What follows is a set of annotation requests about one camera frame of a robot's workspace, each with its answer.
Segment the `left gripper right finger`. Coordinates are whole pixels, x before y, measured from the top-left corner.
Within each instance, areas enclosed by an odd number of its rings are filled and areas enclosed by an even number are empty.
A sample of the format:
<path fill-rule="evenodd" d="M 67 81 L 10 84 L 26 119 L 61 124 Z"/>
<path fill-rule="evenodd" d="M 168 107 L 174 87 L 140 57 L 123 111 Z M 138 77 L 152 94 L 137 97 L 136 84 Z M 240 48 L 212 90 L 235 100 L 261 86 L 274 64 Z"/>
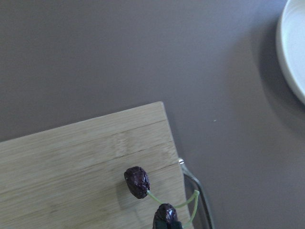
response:
<path fill-rule="evenodd" d="M 180 221 L 173 221 L 171 223 L 171 229 L 183 229 L 182 223 Z"/>

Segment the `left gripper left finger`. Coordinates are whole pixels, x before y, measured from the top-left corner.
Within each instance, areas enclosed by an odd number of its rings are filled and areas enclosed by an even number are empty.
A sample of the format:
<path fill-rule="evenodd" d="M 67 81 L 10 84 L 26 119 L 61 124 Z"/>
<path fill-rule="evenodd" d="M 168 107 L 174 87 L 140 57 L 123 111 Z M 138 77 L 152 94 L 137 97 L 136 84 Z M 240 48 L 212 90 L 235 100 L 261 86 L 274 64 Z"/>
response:
<path fill-rule="evenodd" d="M 162 220 L 155 220 L 153 223 L 154 229 L 167 229 L 167 223 Z"/>

